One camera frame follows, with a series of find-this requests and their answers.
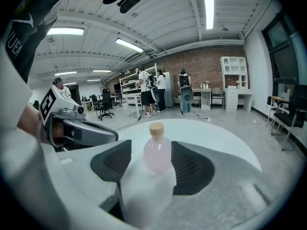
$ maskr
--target black shorts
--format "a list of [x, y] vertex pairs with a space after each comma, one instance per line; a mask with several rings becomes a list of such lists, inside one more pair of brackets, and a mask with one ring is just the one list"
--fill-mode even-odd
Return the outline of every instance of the black shorts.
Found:
[[151, 91], [142, 92], [141, 100], [142, 100], [142, 105], [154, 104], [154, 99]]

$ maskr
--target pink liquid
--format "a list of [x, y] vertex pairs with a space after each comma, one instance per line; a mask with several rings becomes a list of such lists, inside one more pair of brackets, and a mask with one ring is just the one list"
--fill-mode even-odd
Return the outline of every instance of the pink liquid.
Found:
[[145, 145], [143, 156], [147, 167], [155, 173], [164, 173], [171, 166], [172, 148], [169, 139], [153, 136]]

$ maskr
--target concrete floor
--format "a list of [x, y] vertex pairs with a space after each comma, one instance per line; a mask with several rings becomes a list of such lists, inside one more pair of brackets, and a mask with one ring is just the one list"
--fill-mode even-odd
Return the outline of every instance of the concrete floor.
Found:
[[[167, 108], [166, 112], [160, 113], [151, 118], [142, 118], [138, 123], [135, 106], [129, 106], [131, 116], [127, 116], [123, 107], [115, 107], [112, 112], [115, 114], [110, 117], [104, 117], [102, 121], [98, 119], [95, 111], [87, 113], [87, 120], [92, 121], [108, 128], [120, 132], [129, 125], [138, 125], [153, 120], [184, 118], [197, 120], [193, 112], [200, 115], [201, 118], [210, 117], [212, 124], [220, 126], [232, 132], [242, 139], [256, 155], [262, 171], [271, 178], [272, 183], [276, 188], [280, 189], [276, 195], [282, 193], [287, 187], [293, 185], [295, 178], [301, 173], [303, 165], [306, 163], [304, 156], [296, 145], [289, 140], [288, 147], [293, 147], [294, 151], [281, 151], [280, 144], [284, 140], [284, 136], [271, 136], [271, 126], [265, 126], [266, 120], [255, 112], [247, 112], [243, 109], [238, 109], [236, 112], [227, 112], [222, 108], [216, 107], [213, 110], [202, 111], [200, 108], [192, 108], [191, 116], [182, 116], [179, 106]], [[206, 119], [198, 119], [200, 122], [207, 122]]]

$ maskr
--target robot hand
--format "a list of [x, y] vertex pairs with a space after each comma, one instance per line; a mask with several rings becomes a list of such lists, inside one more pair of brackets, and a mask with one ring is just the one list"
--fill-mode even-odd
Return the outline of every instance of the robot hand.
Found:
[[55, 147], [69, 142], [92, 147], [118, 140], [114, 130], [87, 121], [84, 108], [55, 86], [44, 97], [39, 112], [44, 136]]

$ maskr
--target plastic bottle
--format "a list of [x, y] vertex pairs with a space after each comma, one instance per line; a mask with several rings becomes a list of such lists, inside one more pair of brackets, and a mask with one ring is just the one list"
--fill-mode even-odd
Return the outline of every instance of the plastic bottle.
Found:
[[155, 173], [164, 173], [172, 166], [171, 142], [164, 137], [164, 125], [162, 123], [150, 124], [149, 131], [152, 138], [144, 147], [145, 164]]

